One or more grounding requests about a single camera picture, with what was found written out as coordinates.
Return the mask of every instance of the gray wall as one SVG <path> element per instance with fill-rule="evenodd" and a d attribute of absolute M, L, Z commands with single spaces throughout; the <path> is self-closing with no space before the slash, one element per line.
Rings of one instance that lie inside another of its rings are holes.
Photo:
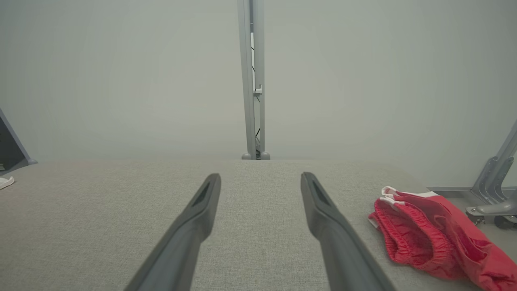
<path fill-rule="evenodd" d="M 240 158 L 237 8 L 0 2 L 0 107 L 31 157 Z"/>
<path fill-rule="evenodd" d="M 517 109 L 517 1 L 265 5 L 267 151 L 470 187 Z"/>

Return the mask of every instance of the white trim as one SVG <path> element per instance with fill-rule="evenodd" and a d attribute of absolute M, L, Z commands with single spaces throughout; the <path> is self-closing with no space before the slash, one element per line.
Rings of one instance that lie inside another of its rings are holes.
<path fill-rule="evenodd" d="M 390 205 L 394 210 L 399 210 L 397 207 L 395 207 L 395 204 L 401 204 L 401 205 L 405 205 L 406 202 L 403 202 L 403 201 L 395 201 L 391 198 L 386 198 L 386 197 L 381 197 L 379 198 L 380 201 Z"/>
<path fill-rule="evenodd" d="M 11 176 L 9 180 L 5 178 L 0 178 L 0 189 L 3 189 L 9 185 L 12 185 L 14 183 L 14 178 Z"/>
<path fill-rule="evenodd" d="M 386 186 L 386 187 L 384 187 L 381 190 L 381 194 L 383 196 L 391 198 L 391 199 L 393 199 L 394 196 L 400 196 L 397 192 L 406 193 L 406 194 L 410 194 L 410 195 L 414 195 L 414 196 L 419 196 L 419 197 L 423 197 L 423 198 L 439 196 L 438 194 L 434 193 L 433 191 L 429 191 L 429 192 L 425 192 L 425 193 L 410 193 L 410 192 L 398 191 L 397 189 L 395 189 L 393 187 L 390 187 L 390 186 Z"/>
<path fill-rule="evenodd" d="M 375 219 L 368 219 L 368 221 L 373 225 L 373 227 L 379 228 L 379 223 L 377 223 Z"/>

